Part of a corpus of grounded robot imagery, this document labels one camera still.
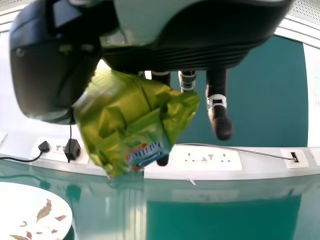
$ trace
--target black plug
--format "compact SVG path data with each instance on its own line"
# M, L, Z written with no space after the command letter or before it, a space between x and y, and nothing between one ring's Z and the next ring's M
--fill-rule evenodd
M50 151L50 146L47 141L44 141L43 143L41 143L38 146L38 148L39 148L40 152L42 152L42 153L48 153Z
M64 148L64 154L70 160L76 160L81 154L81 147L77 139L69 139Z

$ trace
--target green plastic bag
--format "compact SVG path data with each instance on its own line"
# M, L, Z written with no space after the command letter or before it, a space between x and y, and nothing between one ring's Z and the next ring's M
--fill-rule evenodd
M115 177L169 154L199 102L196 92L103 69L74 113L91 159Z

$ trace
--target teal table surface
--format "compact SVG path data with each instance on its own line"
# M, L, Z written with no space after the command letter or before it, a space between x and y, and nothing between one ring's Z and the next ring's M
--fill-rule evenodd
M106 177L1 161L0 181L72 208L65 240L319 240L320 176L246 181Z

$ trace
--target chip bag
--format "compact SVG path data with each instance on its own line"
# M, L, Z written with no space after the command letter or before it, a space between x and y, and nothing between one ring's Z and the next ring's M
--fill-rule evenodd
M137 171L169 154L198 108L196 92L97 70L74 116L86 150L111 176Z

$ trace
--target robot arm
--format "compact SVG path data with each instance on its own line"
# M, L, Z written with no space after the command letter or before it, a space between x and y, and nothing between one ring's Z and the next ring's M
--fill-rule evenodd
M107 19L109 24L102 24ZM16 98L28 117L69 124L102 57L99 36L118 27L112 1L78 9L67 0L38 0L10 30L10 60Z
M19 107L28 117L69 124L101 58L127 72L235 67L273 35L292 2L36 0L10 30Z

